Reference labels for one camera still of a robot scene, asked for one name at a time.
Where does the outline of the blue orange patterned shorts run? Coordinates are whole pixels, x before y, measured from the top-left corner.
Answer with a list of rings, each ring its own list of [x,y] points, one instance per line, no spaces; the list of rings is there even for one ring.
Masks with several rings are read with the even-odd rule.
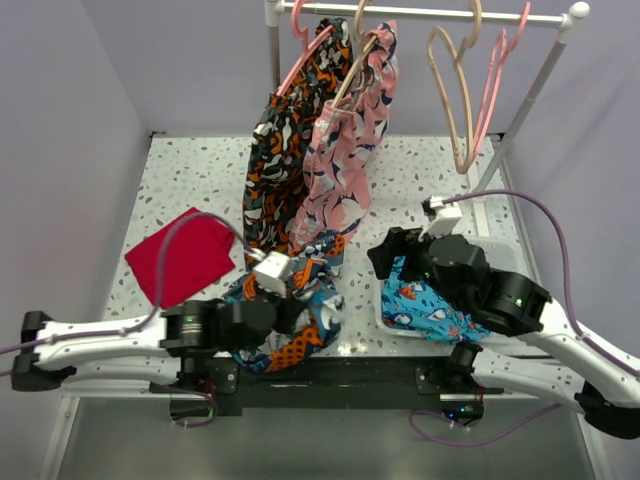
[[[344,296],[335,280],[345,246],[344,235],[328,231],[290,252],[287,287],[295,322],[291,327],[273,327],[265,339],[234,350],[231,356],[239,365],[256,373],[273,373],[302,363],[337,338]]]

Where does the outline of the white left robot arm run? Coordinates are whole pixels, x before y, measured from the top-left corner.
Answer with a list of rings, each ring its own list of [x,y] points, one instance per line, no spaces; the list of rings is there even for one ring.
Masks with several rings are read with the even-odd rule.
[[[65,323],[43,311],[23,317],[7,377],[18,392],[46,392],[96,378],[145,380],[200,390],[205,363],[218,354],[262,345],[272,333],[293,334],[305,304],[261,295],[227,303],[193,300],[136,318]]]

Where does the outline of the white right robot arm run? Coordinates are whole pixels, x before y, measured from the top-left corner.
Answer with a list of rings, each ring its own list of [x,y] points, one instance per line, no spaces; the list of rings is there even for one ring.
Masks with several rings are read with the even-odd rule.
[[[469,342],[457,344],[428,377],[459,393],[503,389],[566,406],[597,430],[624,440],[639,436],[639,374],[620,366],[626,354],[589,346],[593,334],[570,322],[562,305],[528,277],[490,266],[484,250],[459,234],[434,238],[419,229],[391,228],[367,252],[380,280],[403,258],[401,276],[422,280],[478,325],[536,347],[553,363],[498,354]]]

